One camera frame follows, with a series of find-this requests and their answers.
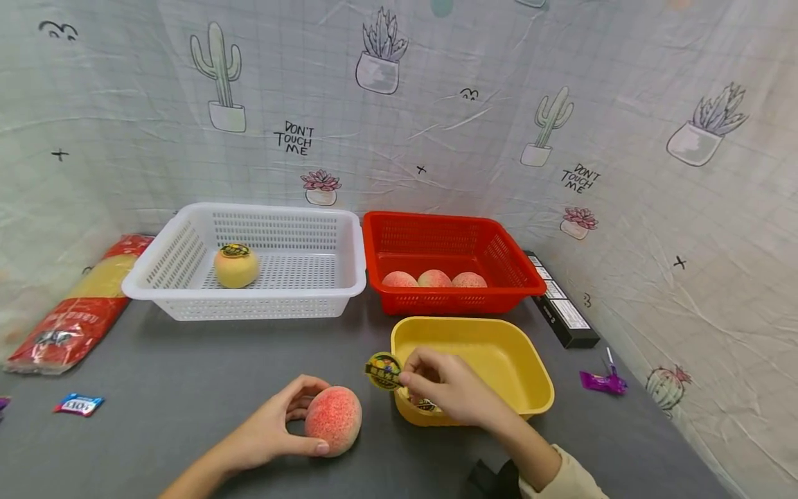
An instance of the white cloth backdrop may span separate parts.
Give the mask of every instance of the white cloth backdrop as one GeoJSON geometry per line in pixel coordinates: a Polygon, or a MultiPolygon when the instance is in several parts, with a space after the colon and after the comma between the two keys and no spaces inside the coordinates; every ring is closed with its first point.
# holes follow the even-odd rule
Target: white cloth backdrop
{"type": "Polygon", "coordinates": [[[5,5],[6,350],[191,202],[490,216],[730,489],[795,496],[798,2],[5,5]]]}

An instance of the red package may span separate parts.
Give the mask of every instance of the red package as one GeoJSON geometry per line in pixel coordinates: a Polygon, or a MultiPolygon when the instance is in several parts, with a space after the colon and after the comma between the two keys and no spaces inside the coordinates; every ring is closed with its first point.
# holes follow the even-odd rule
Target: red package
{"type": "Polygon", "coordinates": [[[61,374],[78,364],[108,333],[130,299],[122,280],[152,242],[127,234],[114,244],[6,360],[4,369],[61,374]]]}

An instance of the tabletop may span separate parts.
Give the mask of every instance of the tabletop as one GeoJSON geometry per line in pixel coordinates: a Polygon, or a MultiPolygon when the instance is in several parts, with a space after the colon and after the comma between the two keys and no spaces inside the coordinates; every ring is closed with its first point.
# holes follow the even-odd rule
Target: tabletop
{"type": "MultiPolygon", "coordinates": [[[[584,390],[579,371],[606,372],[604,343],[565,350],[531,299],[497,316],[529,335],[555,387],[530,423],[575,456],[613,499],[730,497],[621,359],[622,397],[584,390]]],[[[390,350],[401,317],[367,289],[336,319],[180,323],[134,302],[108,337],[56,378],[0,374],[13,399],[0,422],[4,497],[155,497],[191,462],[298,374],[348,386],[363,423],[335,459],[283,458],[229,481],[217,497],[462,497],[478,460],[506,454],[475,428],[420,428],[362,373],[390,350]],[[54,414],[68,393],[105,397],[91,418],[54,414]]],[[[301,422],[289,425],[302,432],[301,422]]]]}

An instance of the black box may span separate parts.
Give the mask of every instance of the black box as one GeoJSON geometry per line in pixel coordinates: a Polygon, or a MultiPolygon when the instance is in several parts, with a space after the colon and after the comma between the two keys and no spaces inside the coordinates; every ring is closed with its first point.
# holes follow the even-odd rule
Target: black box
{"type": "Polygon", "coordinates": [[[532,296],[535,304],[540,309],[546,322],[566,348],[593,348],[601,338],[593,331],[582,314],[576,310],[574,304],[568,299],[563,289],[554,281],[551,274],[540,263],[532,251],[525,251],[529,260],[535,265],[540,277],[546,281],[546,294],[532,296]]]}

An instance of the sleeve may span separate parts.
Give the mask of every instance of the sleeve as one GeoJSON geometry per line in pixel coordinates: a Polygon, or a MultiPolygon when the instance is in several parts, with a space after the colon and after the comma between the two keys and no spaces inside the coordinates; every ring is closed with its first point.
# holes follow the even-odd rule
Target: sleeve
{"type": "Polygon", "coordinates": [[[540,492],[535,490],[521,477],[518,486],[524,499],[609,499],[596,485],[595,480],[582,465],[569,453],[552,446],[563,459],[559,472],[554,480],[540,492]]]}

